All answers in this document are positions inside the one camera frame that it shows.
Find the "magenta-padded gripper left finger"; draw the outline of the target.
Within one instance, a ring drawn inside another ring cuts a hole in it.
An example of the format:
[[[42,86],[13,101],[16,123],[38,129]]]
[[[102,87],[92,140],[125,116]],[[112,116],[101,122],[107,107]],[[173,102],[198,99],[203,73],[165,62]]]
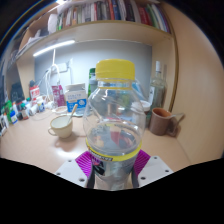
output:
[[[95,185],[91,155],[88,151],[76,159],[66,161],[55,174],[83,188],[93,188]]]

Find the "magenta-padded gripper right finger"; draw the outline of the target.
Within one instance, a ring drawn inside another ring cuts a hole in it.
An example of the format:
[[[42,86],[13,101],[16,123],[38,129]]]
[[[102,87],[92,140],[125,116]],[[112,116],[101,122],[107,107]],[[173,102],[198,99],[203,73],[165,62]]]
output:
[[[144,187],[172,173],[172,169],[159,156],[150,156],[141,150],[131,173],[132,186]]]

